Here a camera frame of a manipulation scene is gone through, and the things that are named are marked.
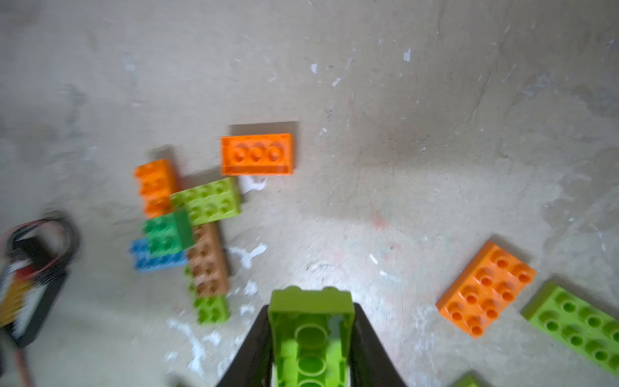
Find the white paint splatter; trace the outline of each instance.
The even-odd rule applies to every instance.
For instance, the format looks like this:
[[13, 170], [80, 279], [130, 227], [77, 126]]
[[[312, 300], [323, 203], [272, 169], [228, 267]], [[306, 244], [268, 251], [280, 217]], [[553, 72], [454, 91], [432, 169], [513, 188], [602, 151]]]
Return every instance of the white paint splatter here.
[[171, 360], [174, 360], [178, 357], [178, 352], [166, 352], [165, 353], [165, 361], [169, 362]]
[[136, 76], [137, 66], [136, 62], [133, 60], [133, 55], [130, 53], [123, 53], [123, 65], [126, 72], [132, 74], [132, 76]]
[[346, 67], [344, 68], [344, 75], [342, 75], [341, 77], [337, 77], [335, 81], [331, 84], [331, 86], [333, 87], [337, 86], [337, 84], [339, 84], [342, 79], [346, 78], [346, 76], [348, 75], [348, 72], [350, 71], [350, 67], [352, 66], [352, 63], [355, 60], [356, 52], [357, 52], [357, 49], [353, 48], [352, 54], [350, 55], [350, 58], [346, 62]]
[[251, 279], [247, 281], [247, 285], [245, 285], [245, 289], [243, 291], [245, 295], [253, 296], [258, 293], [258, 285]]
[[507, 75], [505, 76], [505, 78], [503, 78], [503, 80], [501, 81], [501, 83], [505, 83], [505, 81], [507, 80], [507, 78], [509, 78], [509, 76], [511, 75], [511, 73], [514, 71], [514, 69], [516, 68], [516, 63], [514, 63], [513, 66], [511, 66], [511, 70], [509, 70], [509, 72], [507, 73]]
[[382, 270], [379, 271], [378, 274], [380, 274], [383, 278], [386, 278], [386, 279], [391, 280], [393, 282], [400, 282], [400, 280], [397, 277], [394, 277], [394, 276], [392, 276], [390, 274], [387, 274], [386, 272], [384, 272]]
[[177, 320], [169, 319], [168, 326], [172, 329], [176, 329], [180, 333], [184, 334], [185, 337], [191, 343], [191, 352], [193, 353], [194, 358], [187, 365], [191, 371], [200, 375], [200, 377], [204, 377], [204, 369], [202, 368], [202, 361], [206, 360], [206, 350], [204, 350], [204, 346], [200, 343], [200, 340], [193, 334], [191, 328], [188, 324], [180, 323]]
[[227, 369], [228, 369], [228, 366], [225, 365], [224, 362], [219, 362], [217, 364], [217, 376], [221, 378]]
[[271, 73], [272, 76], [271, 78], [269, 78], [269, 82], [274, 82], [277, 79], [277, 72], [275, 71], [275, 69], [273, 68], [273, 62], [271, 61], [271, 59], [269, 58], [268, 55], [266, 55], [266, 53], [262, 50], [262, 47], [260, 47], [255, 41], [253, 41], [249, 36], [245, 35], [244, 33], [241, 34], [241, 36], [243, 38], [246, 38], [253, 46], [256, 50], [258, 50], [258, 52], [260, 52], [262, 54], [262, 58], [264, 59], [264, 61], [271, 67]]
[[202, 342], [207, 342], [207, 341], [213, 344], [214, 346], [218, 347], [219, 344], [222, 343], [222, 335], [219, 334], [219, 332], [217, 331], [212, 331], [208, 335], [202, 337]]
[[434, 358], [432, 356], [435, 346], [435, 335], [431, 330], [434, 324], [433, 317], [436, 316], [436, 307], [427, 305], [413, 309], [408, 315], [410, 331], [413, 336], [411, 340], [412, 350], [410, 357], [407, 359], [407, 369], [412, 373], [409, 378], [410, 386], [440, 386], [436, 375]]
[[260, 254], [263, 254], [265, 251], [267, 251], [268, 248], [269, 247], [267, 245], [265, 245], [264, 243], [261, 243], [255, 249], [251, 250], [251, 252], [249, 253], [244, 248], [235, 247], [235, 246], [228, 247], [226, 250], [230, 254], [234, 254], [234, 255], [241, 257], [241, 266], [243, 266], [245, 269], [251, 269], [251, 260], [259, 256]]
[[86, 149], [86, 152], [84, 152], [84, 156], [82, 156], [82, 160], [84, 161], [92, 160], [92, 158], [95, 156], [96, 151], [97, 151], [96, 145], [89, 146], [88, 149]]
[[241, 308], [239, 309], [239, 314], [243, 316], [245, 313], [254, 313], [255, 311], [256, 311], [256, 308], [254, 307], [254, 305], [245, 304], [245, 305], [241, 305]]
[[255, 181], [253, 176], [238, 176], [238, 187], [241, 194], [246, 194], [250, 191], [262, 191], [267, 186], [267, 179]]
[[598, 230], [596, 226], [593, 226], [593, 228], [595, 229], [595, 231], [597, 231], [598, 238], [600, 238], [600, 247], [602, 248], [602, 251], [606, 253], [606, 243], [604, 243], [604, 236], [602, 232]]

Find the blue lego brick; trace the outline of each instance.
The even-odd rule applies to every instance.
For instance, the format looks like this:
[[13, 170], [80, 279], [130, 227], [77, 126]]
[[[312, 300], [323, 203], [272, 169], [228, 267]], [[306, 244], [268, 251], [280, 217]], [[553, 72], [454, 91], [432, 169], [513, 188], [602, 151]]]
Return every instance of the blue lego brick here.
[[129, 252], [135, 260], [134, 269], [140, 273], [154, 270], [167, 269], [169, 267], [185, 266], [188, 263], [184, 251], [153, 258], [149, 252], [148, 239], [138, 239], [131, 242]]

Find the lego duplo brick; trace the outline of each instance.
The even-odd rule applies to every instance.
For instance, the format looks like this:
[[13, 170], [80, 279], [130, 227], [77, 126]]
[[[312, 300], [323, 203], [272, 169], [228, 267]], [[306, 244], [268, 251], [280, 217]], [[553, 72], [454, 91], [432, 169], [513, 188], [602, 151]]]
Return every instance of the lego duplo brick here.
[[436, 307], [446, 319], [477, 339], [535, 274], [528, 265], [488, 241]]
[[217, 224], [202, 224], [193, 232], [196, 244], [187, 251], [187, 257], [196, 293], [200, 297], [225, 295], [230, 283]]
[[198, 324], [221, 324], [228, 321], [230, 312], [226, 296], [198, 297], [194, 301]]
[[466, 375], [452, 387], [483, 387], [483, 384], [477, 381], [472, 375]]
[[289, 133], [222, 137], [222, 175], [292, 175]]
[[194, 244], [187, 212], [182, 209], [145, 221], [144, 235], [153, 258], [180, 253]]
[[278, 386], [344, 387], [354, 319], [350, 292], [273, 291], [269, 322]]
[[619, 376], [619, 322], [553, 282], [522, 311], [537, 329]]
[[187, 264], [187, 256], [184, 251], [153, 258], [150, 255], [148, 239], [134, 240], [129, 252], [134, 258], [134, 268], [139, 272], [168, 269]]
[[184, 208], [191, 225], [226, 219], [241, 213], [241, 199], [233, 178], [186, 189], [171, 196], [175, 209]]
[[136, 168], [134, 176], [144, 200], [144, 214], [155, 218], [172, 212], [170, 195], [178, 191], [169, 160], [156, 160]]

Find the black wire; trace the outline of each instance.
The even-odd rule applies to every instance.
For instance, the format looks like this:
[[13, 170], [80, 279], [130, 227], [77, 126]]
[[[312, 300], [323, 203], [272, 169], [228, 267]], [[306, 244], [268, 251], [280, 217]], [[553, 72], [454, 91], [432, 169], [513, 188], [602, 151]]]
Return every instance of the black wire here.
[[58, 224], [64, 230], [64, 249], [61, 249], [63, 253], [56, 253], [56, 261], [48, 268], [36, 273], [32, 277], [32, 280], [36, 283], [47, 284], [53, 279], [57, 278], [62, 273], [64, 273], [69, 263], [71, 263], [71, 261], [75, 258], [75, 255], [81, 243], [81, 237], [73, 221], [71, 221], [69, 217], [63, 212], [49, 213], [46, 217], [37, 220], [37, 222], [41, 223], [36, 225], [24, 225], [14, 230], [13, 233], [9, 235], [6, 240], [6, 251], [9, 257], [11, 257], [11, 261], [20, 259], [21, 257], [19, 256], [19, 254], [16, 253], [13, 245], [15, 241], [23, 238], [30, 232], [33, 232], [38, 227], [41, 227], [43, 224]]

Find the orange lego brick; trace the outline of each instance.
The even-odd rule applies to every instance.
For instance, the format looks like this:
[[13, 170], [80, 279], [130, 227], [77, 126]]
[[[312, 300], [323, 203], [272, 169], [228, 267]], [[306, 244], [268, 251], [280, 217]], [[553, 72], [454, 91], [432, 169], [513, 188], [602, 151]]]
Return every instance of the orange lego brick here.
[[230, 290], [228, 267], [214, 222], [193, 228], [195, 246], [187, 251], [198, 297], [225, 295]]
[[292, 175], [290, 133], [222, 137], [222, 175]]
[[144, 200], [144, 214], [156, 218], [172, 212], [170, 195], [177, 192], [176, 178], [169, 160], [156, 160], [136, 168], [135, 177]]
[[10, 283], [0, 302], [0, 327], [10, 324], [17, 318], [19, 310], [24, 305], [24, 297], [32, 288], [30, 280], [16, 280], [15, 276], [8, 279]]
[[477, 339], [534, 277], [535, 270], [488, 241], [436, 307]]

